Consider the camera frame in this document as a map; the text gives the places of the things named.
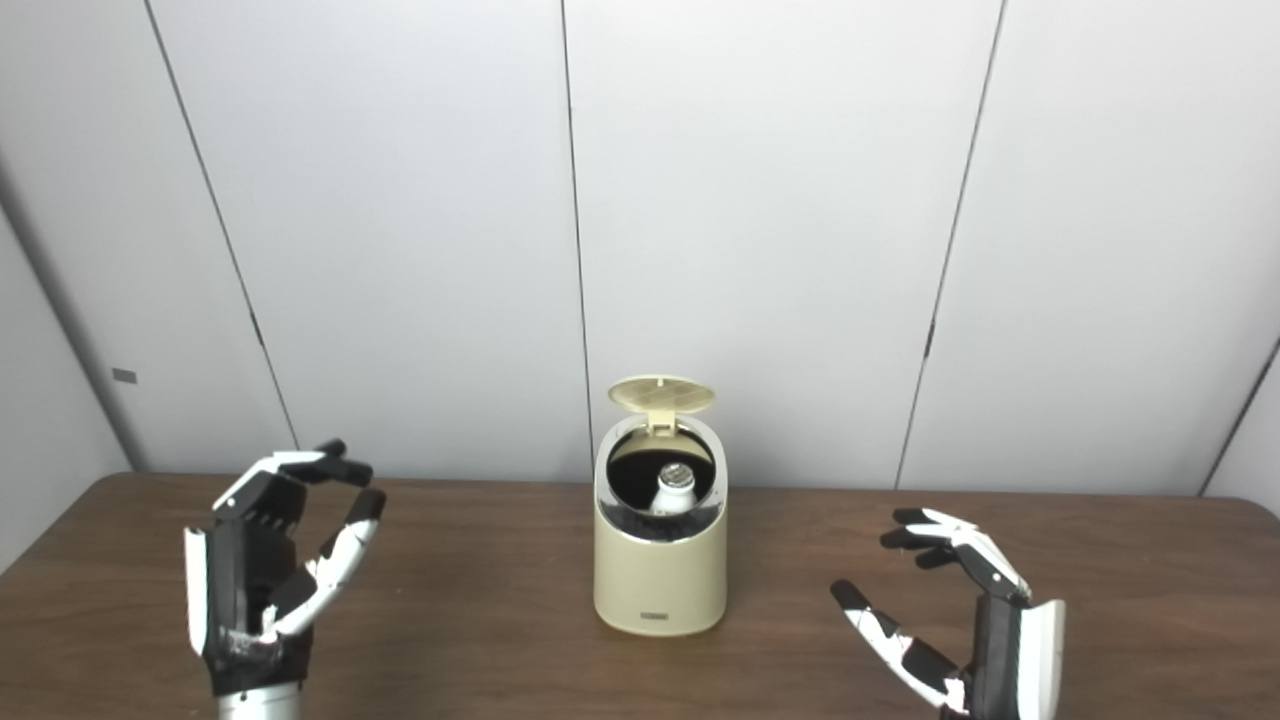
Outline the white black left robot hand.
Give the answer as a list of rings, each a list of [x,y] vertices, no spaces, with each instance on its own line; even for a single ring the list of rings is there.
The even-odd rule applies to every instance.
[[[317,555],[301,561],[294,532],[308,489],[326,482],[352,486],[355,501]],[[189,646],[220,717],[300,716],[315,623],[365,560],[385,505],[372,468],[334,438],[257,460],[212,503],[211,527],[183,530]]]

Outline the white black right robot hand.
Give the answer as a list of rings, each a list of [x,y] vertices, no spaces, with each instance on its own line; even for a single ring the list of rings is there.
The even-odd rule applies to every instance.
[[[957,564],[979,589],[972,659],[961,665],[876,607],[850,580],[829,592],[870,650],[941,719],[1053,719],[1068,605],[1037,603],[1025,578],[977,524],[936,509],[896,509],[879,543],[915,551],[923,570]]]

